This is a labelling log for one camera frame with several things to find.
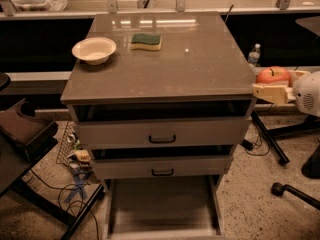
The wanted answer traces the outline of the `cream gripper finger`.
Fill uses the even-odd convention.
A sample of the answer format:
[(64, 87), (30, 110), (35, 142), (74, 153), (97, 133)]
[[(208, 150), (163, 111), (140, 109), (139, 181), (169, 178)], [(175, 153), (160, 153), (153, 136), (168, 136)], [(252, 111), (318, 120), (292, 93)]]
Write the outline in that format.
[(296, 100), (288, 81), (254, 83), (252, 89), (255, 97), (273, 104), (283, 105)]
[(300, 77), (309, 74), (309, 71), (305, 70), (290, 70), (289, 71), (291, 80), (290, 83), (293, 84), (296, 80), (298, 80)]

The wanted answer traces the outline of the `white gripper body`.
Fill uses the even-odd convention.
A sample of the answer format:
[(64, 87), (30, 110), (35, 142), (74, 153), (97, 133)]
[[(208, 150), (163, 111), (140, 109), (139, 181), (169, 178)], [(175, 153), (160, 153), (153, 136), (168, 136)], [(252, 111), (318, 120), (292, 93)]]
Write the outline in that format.
[(299, 77), (294, 82), (295, 105), (302, 113), (320, 117), (320, 72)]

